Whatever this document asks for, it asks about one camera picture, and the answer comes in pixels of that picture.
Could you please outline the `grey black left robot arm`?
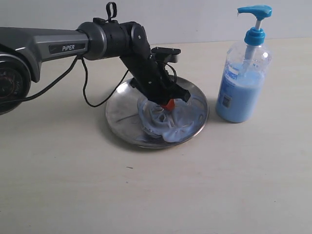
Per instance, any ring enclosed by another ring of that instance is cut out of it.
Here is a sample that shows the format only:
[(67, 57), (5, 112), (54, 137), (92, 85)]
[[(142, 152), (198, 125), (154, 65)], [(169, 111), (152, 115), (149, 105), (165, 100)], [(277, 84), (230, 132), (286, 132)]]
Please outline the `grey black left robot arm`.
[(75, 57), (99, 60), (118, 57), (133, 78), (130, 85), (149, 101), (173, 108), (174, 99), (187, 101), (188, 90), (165, 69), (176, 62), (179, 49), (151, 48), (143, 26), (100, 18), (84, 22), (77, 30), (3, 27), (0, 30), (0, 112), (29, 101), (32, 82), (40, 79), (41, 64)]

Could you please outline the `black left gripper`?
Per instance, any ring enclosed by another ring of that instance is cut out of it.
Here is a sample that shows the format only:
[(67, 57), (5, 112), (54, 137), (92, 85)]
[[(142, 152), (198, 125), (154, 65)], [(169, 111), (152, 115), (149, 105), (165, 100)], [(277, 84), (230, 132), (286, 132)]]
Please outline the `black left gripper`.
[(161, 105), (165, 110), (175, 108), (175, 100), (187, 102), (190, 92), (176, 83), (177, 76), (170, 78), (164, 69), (164, 63), (155, 60), (152, 55), (144, 58), (130, 54), (120, 57), (123, 64), (133, 75), (131, 86), (138, 89), (149, 101)]

